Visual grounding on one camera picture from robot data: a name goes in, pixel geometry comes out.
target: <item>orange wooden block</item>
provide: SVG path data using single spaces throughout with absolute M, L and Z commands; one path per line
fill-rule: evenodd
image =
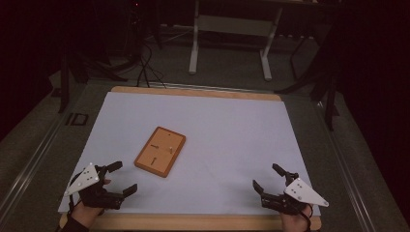
M 165 178 L 181 152 L 185 141 L 184 135 L 157 127 L 136 157 L 134 164 Z

